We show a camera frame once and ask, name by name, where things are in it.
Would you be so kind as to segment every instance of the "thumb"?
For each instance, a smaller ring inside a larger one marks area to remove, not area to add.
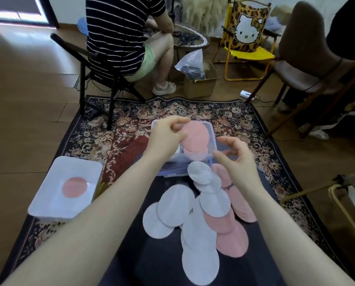
[[[227,170],[230,168],[231,164],[234,162],[230,158],[227,157],[226,154],[220,151],[213,151],[213,156],[221,163]]]
[[[179,130],[176,133],[179,135],[180,141],[182,141],[188,136],[188,131],[186,130]]]

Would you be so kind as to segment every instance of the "wooden floor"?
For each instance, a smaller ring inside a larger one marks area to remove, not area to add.
[[[50,40],[51,32],[46,28],[0,25],[0,271],[78,108],[78,92],[73,86],[79,63]],[[58,34],[84,46],[85,37],[76,31],[60,30]],[[212,44],[205,50],[205,59],[211,59],[216,49],[217,44]],[[239,68],[234,65],[230,73],[241,74]],[[218,66],[218,70],[223,76],[224,67]],[[170,77],[181,78],[174,71]],[[227,82],[221,77],[213,95],[202,99],[237,99],[241,90],[251,92],[256,85],[257,81]],[[259,92],[261,100],[275,100],[281,86],[277,76],[270,77]],[[136,87],[144,97],[152,97],[150,78]],[[182,86],[177,87],[173,96],[183,96]],[[93,84],[89,84],[87,94],[108,95]],[[271,105],[254,102],[268,127],[282,118]],[[274,138],[304,189],[326,185],[337,174],[355,171],[355,139],[299,139],[294,124],[285,125]],[[310,198],[344,252],[355,261],[355,245],[350,247],[345,221],[329,202],[327,192]],[[340,238],[337,233],[341,230],[345,231]]]

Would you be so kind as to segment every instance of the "yellow folding chair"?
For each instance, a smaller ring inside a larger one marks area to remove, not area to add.
[[[261,3],[261,2],[255,1],[255,0],[241,0],[239,2],[245,2],[245,1],[251,1],[251,2],[255,2],[258,4],[264,5],[266,7],[270,7],[270,4],[264,4],[264,3]],[[275,56],[272,53],[275,48],[276,39],[278,36],[280,36],[280,34],[263,29],[262,32],[263,32],[263,35],[265,35],[265,38],[262,40],[261,44],[266,42],[266,40],[269,37],[274,38],[274,42],[272,44],[270,52],[268,52],[266,49],[262,48],[261,46],[258,46],[256,51],[254,51],[254,52],[243,52],[243,51],[238,51],[238,50],[232,50],[233,38],[235,36],[235,32],[230,28],[230,18],[232,15],[232,9],[233,9],[233,1],[228,0],[228,7],[227,7],[226,18],[225,18],[225,26],[222,26],[224,33],[222,35],[222,39],[219,44],[218,50],[213,57],[213,63],[214,64],[225,63],[225,79],[227,81],[261,80],[267,73],[270,61],[275,59]],[[229,48],[227,48],[224,44],[227,39],[227,36],[229,36]],[[227,58],[225,61],[215,61],[215,58],[222,47],[227,51]],[[236,61],[229,61],[230,56],[232,56]],[[248,61],[257,61],[257,62],[258,61],[267,61],[263,76],[254,77],[254,78],[232,78],[232,79],[227,77],[229,63],[240,63],[240,62],[248,62]]]

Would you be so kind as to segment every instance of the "black folding chair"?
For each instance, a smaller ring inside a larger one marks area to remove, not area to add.
[[[80,115],[87,118],[88,120],[92,120],[96,118],[98,115],[106,115],[108,117],[107,120],[107,129],[110,130],[113,124],[113,111],[114,111],[114,97],[118,91],[125,90],[130,92],[134,96],[136,96],[140,101],[146,102],[143,96],[134,88],[132,83],[128,82],[120,73],[114,70],[114,68],[109,64],[109,62],[104,58],[104,54],[101,53],[91,53],[85,49],[82,49],[76,45],[68,43],[62,40],[57,34],[51,34],[51,39],[55,41],[58,45],[64,48],[69,54],[75,57],[81,63],[81,71],[80,71]],[[91,68],[91,64],[88,60],[86,60],[82,55],[97,60],[101,64],[106,65],[106,68],[111,68],[109,73],[114,76],[113,80],[110,82],[106,82],[103,79],[99,79],[95,76],[94,70]],[[85,68],[89,68],[91,72],[86,75]],[[107,112],[104,108],[101,108],[89,101],[85,100],[85,81],[88,79],[92,79],[96,82],[103,84],[104,86],[111,88],[111,98],[110,98],[110,106],[109,111]],[[88,113],[85,113],[85,107],[90,107],[91,110]]]

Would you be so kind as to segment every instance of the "hello kitty face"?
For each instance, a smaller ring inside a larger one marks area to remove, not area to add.
[[[247,17],[241,14],[238,24],[235,28],[235,38],[238,42],[244,44],[254,43],[262,29],[262,18]]]

